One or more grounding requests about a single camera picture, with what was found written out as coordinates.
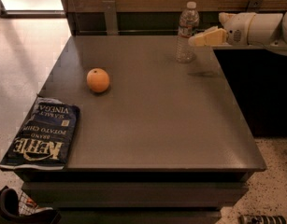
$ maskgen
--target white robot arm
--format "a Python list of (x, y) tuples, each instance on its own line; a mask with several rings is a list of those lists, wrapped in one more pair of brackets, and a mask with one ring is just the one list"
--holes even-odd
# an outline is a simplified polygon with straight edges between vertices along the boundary
[(227, 33), (227, 43), (233, 46), (261, 46), (287, 55), (287, 12), (257, 14), (220, 13), (219, 21)]

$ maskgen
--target bottle label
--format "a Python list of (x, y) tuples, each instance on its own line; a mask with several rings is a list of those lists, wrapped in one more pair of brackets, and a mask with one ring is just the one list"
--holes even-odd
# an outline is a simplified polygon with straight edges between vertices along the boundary
[(179, 26), (179, 36), (189, 38), (192, 36), (192, 26)]

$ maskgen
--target terrazzo floor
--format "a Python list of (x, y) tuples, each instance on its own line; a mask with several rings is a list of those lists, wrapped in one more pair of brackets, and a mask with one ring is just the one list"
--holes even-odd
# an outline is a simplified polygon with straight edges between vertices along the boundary
[[(0, 160), (69, 37), (66, 19), (0, 18)], [(287, 138), (255, 141), (267, 170), (249, 179), (250, 190), (222, 209), (218, 224), (237, 224), (240, 215), (287, 217)], [(0, 189), (4, 185), (19, 192), (22, 181), (0, 171)]]

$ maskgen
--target orange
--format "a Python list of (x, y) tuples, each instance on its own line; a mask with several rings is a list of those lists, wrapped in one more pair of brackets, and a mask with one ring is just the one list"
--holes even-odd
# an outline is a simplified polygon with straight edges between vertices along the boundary
[(101, 68), (94, 68), (87, 74), (88, 87), (97, 93), (105, 91), (109, 86), (108, 73)]

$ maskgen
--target kettle logo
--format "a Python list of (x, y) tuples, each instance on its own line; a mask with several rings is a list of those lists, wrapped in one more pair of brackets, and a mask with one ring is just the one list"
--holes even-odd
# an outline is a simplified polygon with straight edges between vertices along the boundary
[(62, 145), (62, 142), (21, 138), (14, 141), (13, 152), (21, 153), (28, 161), (59, 160)]

